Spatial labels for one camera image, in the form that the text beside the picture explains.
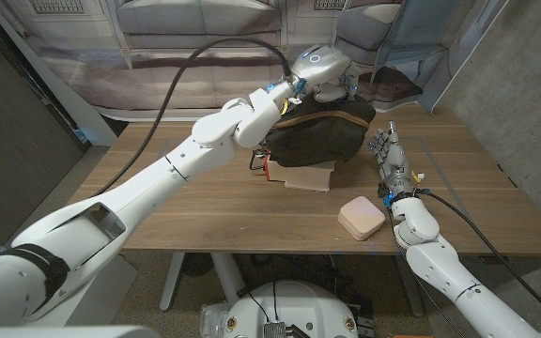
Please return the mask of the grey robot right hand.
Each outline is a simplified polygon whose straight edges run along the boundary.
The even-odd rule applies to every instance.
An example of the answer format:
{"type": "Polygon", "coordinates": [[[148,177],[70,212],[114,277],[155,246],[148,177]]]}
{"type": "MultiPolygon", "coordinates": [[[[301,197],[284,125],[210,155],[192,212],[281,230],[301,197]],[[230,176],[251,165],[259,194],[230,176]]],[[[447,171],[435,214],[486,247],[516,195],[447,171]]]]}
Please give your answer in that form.
{"type": "Polygon", "coordinates": [[[374,133],[369,147],[379,164],[379,176],[389,193],[393,196],[412,193],[409,162],[392,120],[386,131],[378,129],[374,133]]]}

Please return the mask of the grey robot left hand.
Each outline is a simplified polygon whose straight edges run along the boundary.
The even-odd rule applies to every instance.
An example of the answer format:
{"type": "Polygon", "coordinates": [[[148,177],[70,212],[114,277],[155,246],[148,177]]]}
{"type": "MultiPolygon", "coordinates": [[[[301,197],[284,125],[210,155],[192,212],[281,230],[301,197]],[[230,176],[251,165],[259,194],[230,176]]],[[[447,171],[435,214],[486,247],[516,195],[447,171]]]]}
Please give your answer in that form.
{"type": "Polygon", "coordinates": [[[341,51],[327,45],[315,45],[299,55],[293,64],[295,93],[313,94],[319,102],[354,100],[359,71],[341,51]]]}

